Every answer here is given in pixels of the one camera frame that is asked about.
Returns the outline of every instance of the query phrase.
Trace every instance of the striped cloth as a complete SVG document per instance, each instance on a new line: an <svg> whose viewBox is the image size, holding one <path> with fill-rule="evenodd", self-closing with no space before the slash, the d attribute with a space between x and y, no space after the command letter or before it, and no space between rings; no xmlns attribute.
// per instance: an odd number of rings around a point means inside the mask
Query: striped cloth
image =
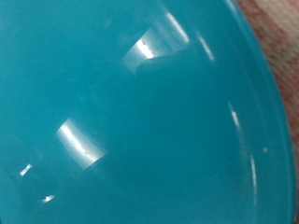
<svg viewBox="0 0 299 224"><path fill-rule="evenodd" d="M299 0L236 0L272 67L292 129L299 168Z"/></svg>

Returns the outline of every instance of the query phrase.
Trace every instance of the fabric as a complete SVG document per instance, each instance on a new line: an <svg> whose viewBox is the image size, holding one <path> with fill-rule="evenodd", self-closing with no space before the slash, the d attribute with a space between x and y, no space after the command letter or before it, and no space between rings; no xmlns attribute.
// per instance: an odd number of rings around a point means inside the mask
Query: fabric
<svg viewBox="0 0 299 224"><path fill-rule="evenodd" d="M236 0L274 72L292 129L299 168L299 0Z"/></svg>

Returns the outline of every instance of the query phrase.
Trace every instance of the turquoise bowl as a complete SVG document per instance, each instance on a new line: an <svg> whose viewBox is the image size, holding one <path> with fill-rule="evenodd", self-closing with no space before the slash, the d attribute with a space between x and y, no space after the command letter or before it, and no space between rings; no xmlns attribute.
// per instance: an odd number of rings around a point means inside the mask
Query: turquoise bowl
<svg viewBox="0 0 299 224"><path fill-rule="evenodd" d="M292 224L292 140L232 0L0 2L2 224Z"/></svg>

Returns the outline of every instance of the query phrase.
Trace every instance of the glossy surface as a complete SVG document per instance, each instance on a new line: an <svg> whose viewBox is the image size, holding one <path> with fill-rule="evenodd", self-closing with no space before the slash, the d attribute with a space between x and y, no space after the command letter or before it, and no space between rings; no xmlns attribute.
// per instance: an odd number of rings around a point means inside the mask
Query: glossy surface
<svg viewBox="0 0 299 224"><path fill-rule="evenodd" d="M292 223L278 89L230 0L0 1L2 223Z"/></svg>

